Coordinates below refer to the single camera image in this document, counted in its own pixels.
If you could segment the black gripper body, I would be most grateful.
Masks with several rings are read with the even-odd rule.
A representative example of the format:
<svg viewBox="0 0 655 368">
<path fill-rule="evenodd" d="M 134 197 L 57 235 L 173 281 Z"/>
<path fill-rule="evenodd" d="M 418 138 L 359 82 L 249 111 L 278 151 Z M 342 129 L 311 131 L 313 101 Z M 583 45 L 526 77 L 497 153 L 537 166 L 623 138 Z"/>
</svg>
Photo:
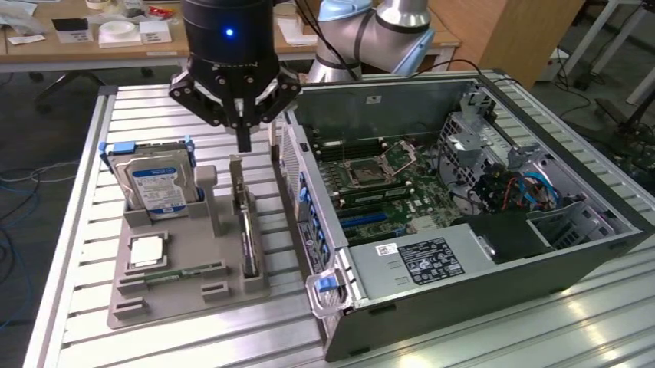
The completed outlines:
<svg viewBox="0 0 655 368">
<path fill-rule="evenodd" d="M 185 1 L 194 80 L 219 98 L 261 94 L 279 74 L 273 1 Z"/>
</svg>

